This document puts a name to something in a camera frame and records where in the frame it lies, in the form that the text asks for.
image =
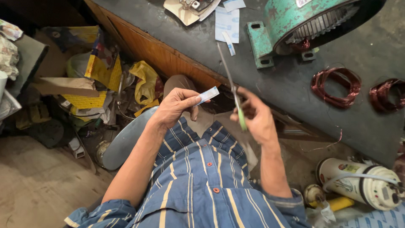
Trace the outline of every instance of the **coiled copper wire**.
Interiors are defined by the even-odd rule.
[[[332,95],[329,95],[325,91],[324,84],[328,77],[348,89],[349,94],[347,95],[347,97],[334,97]],[[315,74],[312,78],[311,89],[318,97],[323,99],[325,102],[328,102],[329,104],[337,108],[347,109],[354,104],[354,100],[360,92],[361,79],[356,73],[352,72],[349,69],[343,67],[334,67],[331,69],[324,69]]]
[[[399,102],[396,104],[388,100],[388,93],[392,87],[398,88]],[[378,112],[396,112],[405,107],[405,82],[398,78],[391,78],[370,89],[370,102]]]
[[[300,44],[291,44],[291,47],[296,51],[296,52],[306,52],[309,50],[309,47],[311,44],[309,43],[309,39],[305,38]]]

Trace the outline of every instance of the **plastic tube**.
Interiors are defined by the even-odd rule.
[[[329,191],[326,189],[328,187],[328,185],[330,185],[331,183],[339,180],[339,179],[343,179],[343,178],[348,178],[348,177],[364,177],[364,178],[372,178],[372,179],[377,179],[377,180],[381,180],[381,181],[386,181],[389,183],[392,183],[394,185],[398,184],[398,181],[394,181],[392,179],[388,179],[386,177],[382,177],[382,176],[376,176],[376,175],[370,175],[370,174],[361,174],[361,173],[348,173],[348,174],[342,174],[339,175],[337,177],[334,177],[330,180],[328,180],[326,183],[324,183],[324,186],[322,187],[322,189],[328,193]]]

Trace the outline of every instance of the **workbench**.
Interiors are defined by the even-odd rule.
[[[168,77],[187,75],[199,90],[229,86],[215,40],[215,13],[186,27],[163,8],[164,0],[85,1],[123,51],[135,60],[145,60]],[[391,167],[403,134],[404,111],[378,114],[370,105],[368,93],[377,82],[404,78],[401,35],[405,25],[401,24],[401,12],[405,3],[388,1],[367,23],[319,47],[313,62],[302,62],[297,55],[278,56],[274,58],[275,67],[258,70],[246,23],[262,20],[266,2],[246,0],[247,7],[240,9],[236,55],[225,55],[234,82],[257,94],[275,110],[276,117],[309,126],[311,132],[334,138],[331,141],[342,136],[342,143]],[[227,51],[224,42],[220,45]],[[334,108],[312,93],[313,75],[326,67],[346,67],[362,78],[361,92],[348,110]],[[327,91],[344,95],[333,84]]]

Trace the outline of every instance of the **striped shirt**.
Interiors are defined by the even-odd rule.
[[[83,228],[311,227],[299,195],[270,196],[247,180],[244,149],[217,121],[200,138],[180,118],[154,166],[138,208],[110,200],[93,212],[79,208],[65,222]]]

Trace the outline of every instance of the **scissor blade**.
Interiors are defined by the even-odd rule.
[[[228,66],[226,65],[224,55],[222,54],[222,51],[221,51],[221,48],[220,48],[220,43],[217,43],[217,45],[218,45],[218,50],[220,51],[222,62],[224,64],[224,67],[225,67],[225,70],[226,70],[226,74],[228,75],[228,80],[229,80],[231,90],[233,91],[234,90],[234,85],[233,85],[232,77],[230,76]]]

